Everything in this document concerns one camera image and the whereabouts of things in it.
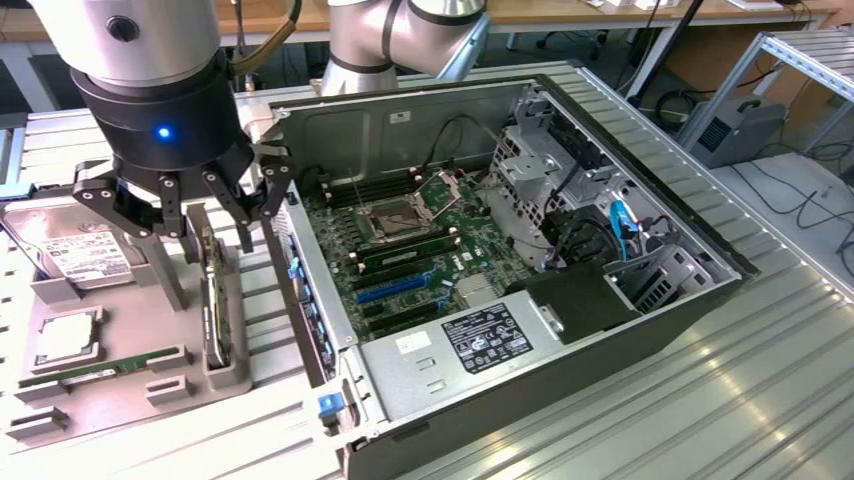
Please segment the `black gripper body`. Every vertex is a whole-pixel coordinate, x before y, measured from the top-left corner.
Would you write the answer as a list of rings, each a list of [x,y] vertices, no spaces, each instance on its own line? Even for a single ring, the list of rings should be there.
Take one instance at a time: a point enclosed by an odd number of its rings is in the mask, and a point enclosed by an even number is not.
[[[153,87],[109,85],[76,69],[70,74],[121,173],[182,173],[208,164],[224,174],[248,169],[253,152],[225,64]]]

